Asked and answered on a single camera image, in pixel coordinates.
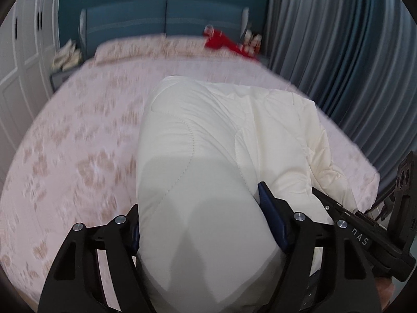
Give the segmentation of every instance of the human hand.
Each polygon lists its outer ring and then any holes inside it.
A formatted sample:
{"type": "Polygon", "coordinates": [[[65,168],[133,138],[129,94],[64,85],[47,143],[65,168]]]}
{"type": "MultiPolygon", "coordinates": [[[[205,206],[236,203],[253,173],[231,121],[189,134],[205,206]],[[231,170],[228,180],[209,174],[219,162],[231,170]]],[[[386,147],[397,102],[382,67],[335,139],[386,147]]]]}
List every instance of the human hand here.
{"type": "Polygon", "coordinates": [[[382,310],[388,307],[389,300],[393,296],[395,286],[391,278],[375,278],[382,310]]]}

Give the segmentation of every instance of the nightstand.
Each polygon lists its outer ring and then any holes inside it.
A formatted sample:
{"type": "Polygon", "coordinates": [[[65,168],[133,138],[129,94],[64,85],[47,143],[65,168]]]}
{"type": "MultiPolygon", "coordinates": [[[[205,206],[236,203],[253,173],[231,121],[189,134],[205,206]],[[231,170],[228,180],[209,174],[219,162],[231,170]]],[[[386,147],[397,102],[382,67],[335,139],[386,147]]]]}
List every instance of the nightstand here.
{"type": "Polygon", "coordinates": [[[81,66],[76,66],[70,68],[69,70],[59,70],[58,72],[52,73],[50,76],[51,85],[54,93],[61,87],[61,85],[69,79],[69,77],[74,74],[81,66]]]}

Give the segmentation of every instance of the blue gripper pad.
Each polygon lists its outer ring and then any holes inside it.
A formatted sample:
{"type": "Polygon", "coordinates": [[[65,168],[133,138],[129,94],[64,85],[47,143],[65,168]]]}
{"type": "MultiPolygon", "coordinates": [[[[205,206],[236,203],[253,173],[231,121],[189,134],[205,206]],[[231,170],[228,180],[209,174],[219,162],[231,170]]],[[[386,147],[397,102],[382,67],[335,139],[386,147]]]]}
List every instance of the blue gripper pad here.
{"type": "Polygon", "coordinates": [[[266,222],[268,223],[272,236],[281,250],[284,253],[288,253],[292,246],[288,241],[288,225],[286,224],[286,220],[284,218],[284,215],[287,215],[287,213],[280,213],[274,205],[274,202],[283,202],[283,200],[275,199],[265,182],[260,182],[258,184],[258,191],[259,206],[266,218],[266,222]]]}

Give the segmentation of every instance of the white duvet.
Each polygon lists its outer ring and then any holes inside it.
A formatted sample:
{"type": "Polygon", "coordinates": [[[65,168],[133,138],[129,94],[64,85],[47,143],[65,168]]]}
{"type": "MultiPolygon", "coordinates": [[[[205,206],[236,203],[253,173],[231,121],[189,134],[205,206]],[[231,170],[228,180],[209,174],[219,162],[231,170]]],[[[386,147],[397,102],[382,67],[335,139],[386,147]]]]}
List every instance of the white duvet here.
{"type": "Polygon", "coordinates": [[[332,223],[311,186],[357,208],[312,101],[187,77],[151,94],[136,178],[139,255],[158,313],[252,312],[268,302],[284,256],[255,200],[260,181],[313,221],[332,223]]]}

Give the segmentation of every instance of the pink bedspread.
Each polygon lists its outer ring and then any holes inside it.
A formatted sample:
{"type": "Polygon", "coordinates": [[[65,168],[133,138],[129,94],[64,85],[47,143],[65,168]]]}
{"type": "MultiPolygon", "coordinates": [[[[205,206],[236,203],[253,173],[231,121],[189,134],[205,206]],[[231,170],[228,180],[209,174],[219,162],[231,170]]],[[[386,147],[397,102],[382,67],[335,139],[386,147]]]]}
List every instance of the pink bedspread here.
{"type": "MultiPolygon", "coordinates": [[[[52,261],[76,222],[103,225],[136,202],[136,146],[149,91],[169,75],[297,92],[253,60],[235,57],[139,57],[89,61],[56,93],[27,132],[0,200],[0,262],[35,303],[52,261]]],[[[379,175],[323,114],[335,164],[358,208],[370,207],[379,175]]],[[[103,279],[109,303],[108,274],[103,279]]]]}

